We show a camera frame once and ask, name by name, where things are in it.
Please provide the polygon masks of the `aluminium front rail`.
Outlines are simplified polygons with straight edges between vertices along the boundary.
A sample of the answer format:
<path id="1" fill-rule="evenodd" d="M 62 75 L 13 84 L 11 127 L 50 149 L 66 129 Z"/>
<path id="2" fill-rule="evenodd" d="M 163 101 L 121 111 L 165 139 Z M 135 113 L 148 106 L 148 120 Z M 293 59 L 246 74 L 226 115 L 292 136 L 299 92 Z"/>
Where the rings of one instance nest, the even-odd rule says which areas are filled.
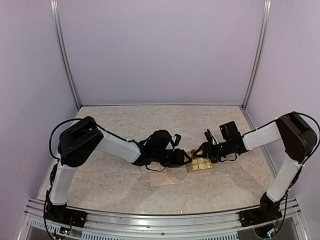
<path id="1" fill-rule="evenodd" d="M 43 220 L 43 201 L 30 199 L 20 220 L 17 240 L 31 238 L 32 229 L 57 233 L 66 240 L 239 240 L 249 231 L 255 239 L 253 226 L 243 227 L 240 209 L 174 215 L 147 215 L 86 210 L 83 227 L 72 227 L 64 236 L 64 225 Z"/>

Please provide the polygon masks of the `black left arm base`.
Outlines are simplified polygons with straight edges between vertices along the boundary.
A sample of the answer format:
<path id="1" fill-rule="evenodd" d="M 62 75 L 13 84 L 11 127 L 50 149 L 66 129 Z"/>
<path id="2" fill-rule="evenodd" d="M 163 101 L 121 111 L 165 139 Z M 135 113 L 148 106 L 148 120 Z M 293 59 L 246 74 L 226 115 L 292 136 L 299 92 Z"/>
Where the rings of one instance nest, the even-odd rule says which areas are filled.
<path id="1" fill-rule="evenodd" d="M 87 213 L 82 210 L 68 208 L 66 203 L 64 205 L 53 205 L 49 199 L 46 199 L 44 218 L 70 227 L 84 228 Z"/>

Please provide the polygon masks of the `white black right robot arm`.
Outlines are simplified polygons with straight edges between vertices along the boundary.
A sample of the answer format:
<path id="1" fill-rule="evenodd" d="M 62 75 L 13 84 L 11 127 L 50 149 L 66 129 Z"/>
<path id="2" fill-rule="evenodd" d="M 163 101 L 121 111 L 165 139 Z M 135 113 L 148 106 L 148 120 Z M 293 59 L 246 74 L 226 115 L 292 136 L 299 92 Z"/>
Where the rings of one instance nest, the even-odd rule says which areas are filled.
<path id="1" fill-rule="evenodd" d="M 194 158 L 207 158 L 213 163 L 229 161 L 256 149 L 264 149 L 270 162 L 278 160 L 274 181 L 264 194 L 267 202 L 278 203 L 299 179 L 302 168 L 320 146 L 320 125 L 310 115 L 292 111 L 249 132 L 240 133 L 234 121 L 219 127 L 223 141 L 218 142 L 210 130 L 206 141 L 193 153 Z"/>

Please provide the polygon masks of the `aluminium frame post left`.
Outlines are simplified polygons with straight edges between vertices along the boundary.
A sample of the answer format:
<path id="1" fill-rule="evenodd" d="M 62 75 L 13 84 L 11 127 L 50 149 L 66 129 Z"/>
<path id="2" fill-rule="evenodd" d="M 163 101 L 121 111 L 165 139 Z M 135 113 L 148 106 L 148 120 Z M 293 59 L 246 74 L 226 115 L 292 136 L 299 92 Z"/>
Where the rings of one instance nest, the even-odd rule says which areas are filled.
<path id="1" fill-rule="evenodd" d="M 59 2 L 57 0 L 50 0 L 50 9 L 52 14 L 55 35 L 57 39 L 57 45 L 60 52 L 60 57 L 61 57 L 64 72 L 65 72 L 66 80 L 71 92 L 71 97 L 73 99 L 76 109 L 80 110 L 82 107 L 82 104 L 81 104 L 78 90 L 73 78 L 73 74 L 71 71 L 71 66 L 68 58 L 67 48 L 64 41 L 62 22 L 61 22 L 60 11 L 59 11 Z"/>

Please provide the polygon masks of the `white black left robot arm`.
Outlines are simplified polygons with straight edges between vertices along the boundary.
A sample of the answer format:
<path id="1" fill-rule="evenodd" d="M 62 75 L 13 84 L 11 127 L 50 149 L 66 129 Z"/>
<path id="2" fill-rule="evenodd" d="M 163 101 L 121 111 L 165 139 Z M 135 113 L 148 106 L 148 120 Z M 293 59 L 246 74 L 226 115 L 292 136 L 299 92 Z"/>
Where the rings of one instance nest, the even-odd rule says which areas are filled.
<path id="1" fill-rule="evenodd" d="M 136 141 L 106 130 L 91 116 L 73 118 L 71 121 L 74 124 L 59 136 L 58 163 L 53 168 L 47 194 L 54 206 L 67 203 L 75 172 L 94 151 L 110 154 L 138 167 L 148 167 L 155 162 L 166 169 L 192 162 L 192 158 L 177 147 L 181 140 L 179 134 L 171 136 L 167 130 L 157 130 L 146 139 Z"/>

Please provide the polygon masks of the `aluminium frame post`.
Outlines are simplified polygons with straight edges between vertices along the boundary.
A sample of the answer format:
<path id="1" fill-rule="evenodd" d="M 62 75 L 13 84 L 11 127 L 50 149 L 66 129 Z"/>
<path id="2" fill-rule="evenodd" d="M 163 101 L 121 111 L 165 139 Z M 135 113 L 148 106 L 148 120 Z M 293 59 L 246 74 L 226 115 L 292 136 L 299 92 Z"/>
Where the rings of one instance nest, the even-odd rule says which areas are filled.
<path id="1" fill-rule="evenodd" d="M 248 105 L 253 93 L 254 85 L 256 82 L 257 74 L 259 71 L 259 66 L 260 66 L 262 55 L 263 55 L 265 40 L 268 32 L 271 5 L 272 5 L 271 0 L 264 1 L 262 20 L 261 20 L 260 31 L 258 35 L 258 41 L 257 41 L 255 55 L 254 55 L 253 65 L 250 72 L 249 82 L 246 88 L 244 99 L 242 102 L 242 108 L 244 110 L 248 108 Z"/>
<path id="2" fill-rule="evenodd" d="M 82 104 L 81 104 L 78 90 L 73 78 L 73 74 L 71 71 L 71 66 L 68 58 L 67 48 L 64 41 L 62 22 L 61 22 L 60 11 L 59 11 L 59 2 L 57 0 L 50 0 L 50 9 L 52 14 L 55 35 L 57 39 L 57 45 L 60 52 L 60 57 L 61 57 L 64 72 L 65 72 L 66 80 L 71 92 L 71 97 L 73 99 L 76 109 L 80 110 L 82 107 Z"/>

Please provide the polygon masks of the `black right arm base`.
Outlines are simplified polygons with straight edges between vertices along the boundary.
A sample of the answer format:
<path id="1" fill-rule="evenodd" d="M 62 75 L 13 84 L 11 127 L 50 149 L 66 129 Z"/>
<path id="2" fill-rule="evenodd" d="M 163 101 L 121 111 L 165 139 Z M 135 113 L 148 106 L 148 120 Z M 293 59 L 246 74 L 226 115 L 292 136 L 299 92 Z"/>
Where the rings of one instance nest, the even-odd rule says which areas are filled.
<path id="1" fill-rule="evenodd" d="M 260 199 L 259 207 L 239 212 L 241 226 L 249 227 L 280 219 L 280 203 L 281 200 L 273 202 L 265 192 Z"/>

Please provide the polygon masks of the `aluminium frame post right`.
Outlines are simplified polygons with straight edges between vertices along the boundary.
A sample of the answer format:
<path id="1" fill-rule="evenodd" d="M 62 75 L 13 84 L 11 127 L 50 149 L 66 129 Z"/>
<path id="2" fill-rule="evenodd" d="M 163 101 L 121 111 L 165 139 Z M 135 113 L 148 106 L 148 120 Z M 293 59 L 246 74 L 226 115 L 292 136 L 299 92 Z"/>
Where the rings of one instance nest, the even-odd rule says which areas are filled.
<path id="1" fill-rule="evenodd" d="M 257 74 L 259 71 L 259 66 L 260 66 L 262 55 L 263 55 L 265 40 L 268 32 L 271 5 L 272 5 L 271 0 L 264 1 L 262 20 L 261 20 L 260 31 L 258 35 L 258 41 L 257 41 L 255 55 L 254 55 L 253 65 L 250 72 L 249 82 L 246 88 L 244 99 L 242 102 L 242 108 L 244 110 L 248 108 L 248 105 L 253 93 L 254 85 L 256 82 Z"/>

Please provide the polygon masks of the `brown round sticker sheet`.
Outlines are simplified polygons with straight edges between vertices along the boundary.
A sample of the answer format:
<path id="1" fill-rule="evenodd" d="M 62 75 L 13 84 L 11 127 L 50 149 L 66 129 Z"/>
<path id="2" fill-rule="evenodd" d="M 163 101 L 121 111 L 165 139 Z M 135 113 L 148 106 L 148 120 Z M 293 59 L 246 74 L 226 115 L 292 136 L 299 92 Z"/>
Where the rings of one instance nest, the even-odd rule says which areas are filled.
<path id="1" fill-rule="evenodd" d="M 211 169 L 212 162 L 208 158 L 202 158 L 202 157 L 196 157 L 194 158 L 192 154 L 195 152 L 194 149 L 191 151 L 188 151 L 187 154 L 192 158 L 192 162 L 188 163 L 186 165 L 186 172 L 187 173 L 193 173 L 193 172 L 198 172 L 198 171 L 203 171 L 203 170 L 208 170 Z"/>

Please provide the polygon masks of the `pink envelope with flap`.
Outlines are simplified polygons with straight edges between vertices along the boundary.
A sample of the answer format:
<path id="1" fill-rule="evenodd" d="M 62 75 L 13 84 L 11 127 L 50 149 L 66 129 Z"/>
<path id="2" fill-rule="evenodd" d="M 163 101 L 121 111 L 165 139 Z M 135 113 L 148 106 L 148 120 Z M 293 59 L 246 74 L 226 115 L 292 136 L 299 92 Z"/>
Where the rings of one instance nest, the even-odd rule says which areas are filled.
<path id="1" fill-rule="evenodd" d="M 176 185 L 183 182 L 186 177 L 187 172 L 185 170 L 179 171 L 171 168 L 162 172 L 149 172 L 150 186 L 152 188 Z"/>

